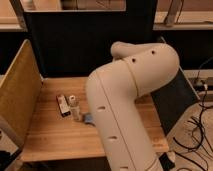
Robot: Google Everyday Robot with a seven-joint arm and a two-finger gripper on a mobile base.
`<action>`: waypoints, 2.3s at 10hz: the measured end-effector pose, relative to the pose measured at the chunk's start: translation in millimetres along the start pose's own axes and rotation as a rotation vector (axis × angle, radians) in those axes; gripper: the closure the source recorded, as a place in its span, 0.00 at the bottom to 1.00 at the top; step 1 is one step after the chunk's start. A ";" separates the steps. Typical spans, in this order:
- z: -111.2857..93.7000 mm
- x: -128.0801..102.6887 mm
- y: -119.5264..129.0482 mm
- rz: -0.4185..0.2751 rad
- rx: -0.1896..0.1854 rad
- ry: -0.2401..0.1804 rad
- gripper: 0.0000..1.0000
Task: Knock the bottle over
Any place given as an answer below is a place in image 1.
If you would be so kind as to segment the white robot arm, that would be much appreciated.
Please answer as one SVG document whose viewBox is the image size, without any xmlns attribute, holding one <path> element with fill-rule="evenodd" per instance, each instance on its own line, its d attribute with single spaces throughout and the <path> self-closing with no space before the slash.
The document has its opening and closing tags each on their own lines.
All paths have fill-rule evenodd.
<svg viewBox="0 0 213 171">
<path fill-rule="evenodd" d="M 113 61 L 95 69 L 86 96 L 112 171 L 163 171 L 135 100 L 171 82 L 179 57 L 165 43 L 115 42 Z"/>
</svg>

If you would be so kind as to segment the blue object behind arm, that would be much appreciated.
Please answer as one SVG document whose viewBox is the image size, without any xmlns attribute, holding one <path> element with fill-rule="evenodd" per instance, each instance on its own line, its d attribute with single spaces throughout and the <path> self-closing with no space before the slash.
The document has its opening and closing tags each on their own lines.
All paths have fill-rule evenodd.
<svg viewBox="0 0 213 171">
<path fill-rule="evenodd" d="M 83 122 L 85 124 L 95 125 L 92 115 L 90 113 L 85 113 L 83 116 Z"/>
</svg>

